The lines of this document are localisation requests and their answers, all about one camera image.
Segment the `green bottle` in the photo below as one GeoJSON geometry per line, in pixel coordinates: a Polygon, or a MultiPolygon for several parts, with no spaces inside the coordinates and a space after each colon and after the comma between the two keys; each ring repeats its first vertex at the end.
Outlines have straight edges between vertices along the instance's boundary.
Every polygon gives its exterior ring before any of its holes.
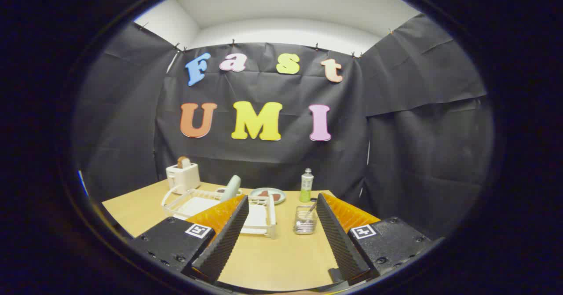
{"type": "Polygon", "coordinates": [[[307,203],[311,201],[311,188],[313,187],[313,175],[311,174],[311,169],[306,168],[305,174],[301,175],[301,195],[299,195],[299,201],[307,203]]]}

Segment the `white dish rack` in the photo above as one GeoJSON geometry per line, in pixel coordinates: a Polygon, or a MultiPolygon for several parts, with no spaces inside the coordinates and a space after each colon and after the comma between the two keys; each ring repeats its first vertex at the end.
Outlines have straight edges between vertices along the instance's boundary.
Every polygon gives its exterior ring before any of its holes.
{"type": "MultiPolygon", "coordinates": [[[[172,192],[177,190],[177,187],[174,186],[166,193],[162,199],[161,206],[168,215],[183,220],[219,204],[219,199],[223,195],[223,193],[217,191],[189,189],[186,193],[179,195],[175,200],[171,201],[171,203],[166,204],[166,200],[172,192]]],[[[239,195],[242,195],[240,189],[237,193],[237,196],[239,195]]],[[[248,207],[248,217],[241,229],[241,233],[264,235],[275,239],[276,213],[272,195],[267,197],[249,196],[248,207]]]]}

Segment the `white handle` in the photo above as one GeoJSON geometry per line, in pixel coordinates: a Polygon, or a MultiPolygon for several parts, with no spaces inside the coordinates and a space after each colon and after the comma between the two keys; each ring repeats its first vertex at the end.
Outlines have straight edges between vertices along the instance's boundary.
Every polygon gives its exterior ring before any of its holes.
{"type": "Polygon", "coordinates": [[[165,197],[162,199],[161,206],[166,206],[165,202],[166,202],[166,199],[170,196],[170,193],[172,193],[173,191],[175,191],[176,188],[177,188],[177,187],[180,187],[180,186],[181,186],[181,185],[176,185],[176,186],[174,186],[173,188],[171,188],[170,191],[168,191],[168,192],[166,193],[165,197]]]}

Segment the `blue letter f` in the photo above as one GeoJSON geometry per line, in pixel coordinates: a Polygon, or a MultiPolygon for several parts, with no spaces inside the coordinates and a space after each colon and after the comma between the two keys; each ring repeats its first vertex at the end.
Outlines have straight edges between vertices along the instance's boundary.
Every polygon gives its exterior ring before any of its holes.
{"type": "Polygon", "coordinates": [[[203,53],[193,61],[186,64],[186,69],[190,75],[190,80],[187,83],[188,86],[194,85],[203,79],[205,74],[200,73],[200,70],[202,72],[207,70],[207,62],[205,62],[205,60],[210,57],[211,55],[209,53],[203,53]]]}

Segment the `table top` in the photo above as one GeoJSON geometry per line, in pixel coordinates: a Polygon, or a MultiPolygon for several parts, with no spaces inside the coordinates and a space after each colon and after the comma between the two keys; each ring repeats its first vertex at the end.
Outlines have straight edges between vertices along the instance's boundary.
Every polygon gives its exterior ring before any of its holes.
{"type": "MultiPolygon", "coordinates": [[[[198,189],[215,191],[219,187],[222,186],[202,182],[198,189]]],[[[246,195],[252,191],[241,190],[246,195]]],[[[165,179],[102,204],[121,227],[137,237],[169,216],[161,207],[167,191],[169,186],[165,179]]],[[[299,201],[299,191],[284,193],[285,201],[275,205],[276,239],[241,234],[219,281],[264,291],[297,291],[332,284],[328,269],[338,265],[322,225],[318,223],[311,235],[293,232],[296,207],[313,202],[299,201]]],[[[311,197],[317,197],[318,193],[332,195],[327,190],[312,191],[311,197]]],[[[171,194],[166,203],[177,197],[171,194]]]]}

